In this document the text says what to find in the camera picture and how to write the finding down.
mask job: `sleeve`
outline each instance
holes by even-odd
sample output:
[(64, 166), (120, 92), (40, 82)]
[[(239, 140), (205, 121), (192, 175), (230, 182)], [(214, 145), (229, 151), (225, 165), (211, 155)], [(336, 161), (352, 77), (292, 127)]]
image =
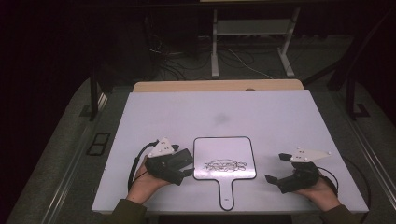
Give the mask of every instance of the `sleeve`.
[(141, 224), (144, 223), (147, 208), (141, 204), (121, 199), (113, 213), (105, 217), (102, 224)]
[(333, 209), (322, 213), (320, 218), (326, 224), (359, 224), (359, 221), (347, 210), (344, 205), (339, 205)]

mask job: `haptic device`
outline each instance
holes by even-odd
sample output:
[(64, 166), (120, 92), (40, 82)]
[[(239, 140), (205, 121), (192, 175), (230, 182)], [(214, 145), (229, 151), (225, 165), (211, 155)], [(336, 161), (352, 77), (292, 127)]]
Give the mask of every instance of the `haptic device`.
[(279, 158), (282, 161), (291, 161), (291, 165), (295, 168), (293, 175), (282, 179), (265, 175), (265, 179), (268, 183), (277, 185), (282, 193), (287, 193), (310, 188), (318, 182), (319, 178), (323, 178), (337, 195), (338, 187), (327, 176), (321, 175), (318, 167), (312, 162), (330, 155), (330, 152), (306, 149), (298, 149), (295, 155), (280, 153)]
[(192, 155), (189, 150), (184, 148), (177, 152), (179, 146), (171, 145), (167, 138), (163, 138), (161, 141), (148, 143), (134, 159), (128, 179), (128, 190), (134, 183), (134, 173), (140, 157), (148, 147), (154, 147), (145, 162), (149, 174), (176, 185), (180, 185), (184, 177), (192, 175), (193, 169), (180, 171), (180, 169), (192, 164)]

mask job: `dark background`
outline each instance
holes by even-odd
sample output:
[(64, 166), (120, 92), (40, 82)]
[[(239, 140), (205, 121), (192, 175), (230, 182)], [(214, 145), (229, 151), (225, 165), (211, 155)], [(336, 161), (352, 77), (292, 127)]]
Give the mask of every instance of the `dark background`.
[[(295, 34), (322, 38), (354, 35), (362, 26), (374, 24), (378, 15), (386, 11), (384, 8), (389, 8), (388, 2), (303, 7)], [(0, 10), (0, 223), (3, 223), (69, 100), (90, 72), (100, 70), (99, 79), (107, 83), (102, 83), (103, 89), (111, 91), (112, 85), (119, 82), (149, 80), (152, 62), (147, 56), (135, 57), (131, 52), (136, 46), (144, 49), (146, 42), (134, 43), (139, 36), (124, 38), (129, 32), (144, 35), (141, 19), (146, 12), (88, 14), (76, 10), (72, 2), (54, 0), (3, 0)], [(283, 13), (282, 7), (277, 10), (272, 10), (275, 17)], [(180, 38), (186, 40), (188, 44), (178, 47), (193, 54), (197, 44), (194, 37), (210, 35), (211, 15), (204, 10), (192, 14), (157, 10), (152, 29), (171, 44), (176, 45)], [(260, 17), (260, 12), (238, 9), (226, 15)], [(186, 22), (195, 24), (196, 29), (176, 32), (172, 30), (176, 22), (179, 27), (191, 27)], [(396, 50), (394, 27), (393, 11), (359, 57), (352, 74), (396, 124), (396, 74), (392, 69), (395, 58), (391, 56)], [(128, 75), (133, 71), (143, 72), (141, 76)]]

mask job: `white tabletop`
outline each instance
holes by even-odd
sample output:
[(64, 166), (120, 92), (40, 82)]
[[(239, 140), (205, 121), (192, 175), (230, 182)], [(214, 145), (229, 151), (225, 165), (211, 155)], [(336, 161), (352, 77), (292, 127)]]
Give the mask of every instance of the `white tabletop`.
[(187, 177), (180, 186), (158, 190), (145, 203), (150, 214), (292, 214), (318, 210), (306, 198), (282, 194), (264, 175), (292, 174), (278, 153), (297, 147), (330, 151), (315, 161), (339, 182), (339, 199), (351, 212), (367, 206), (347, 170), (309, 91), (132, 92), (104, 170), (93, 211), (112, 212), (127, 194), (134, 158), (147, 143), (167, 137), (192, 154), (197, 137), (246, 136), (251, 141), (257, 176), (233, 182), (234, 207), (219, 206), (216, 181)]

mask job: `hand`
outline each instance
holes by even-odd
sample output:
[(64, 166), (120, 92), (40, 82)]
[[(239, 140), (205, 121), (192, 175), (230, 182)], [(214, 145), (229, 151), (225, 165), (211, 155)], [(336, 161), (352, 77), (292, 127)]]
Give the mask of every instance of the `hand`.
[(128, 196), (126, 197), (127, 200), (134, 203), (144, 203), (151, 197), (152, 194), (155, 193), (155, 191), (157, 191), (157, 189), (170, 184), (169, 182), (160, 178), (156, 178), (148, 173), (148, 170), (145, 166), (146, 159), (147, 156), (137, 170), (134, 183), (128, 192)]
[(322, 178), (319, 178), (317, 184), (311, 188), (299, 189), (294, 191), (294, 193), (304, 195), (323, 212), (341, 205), (330, 186)]

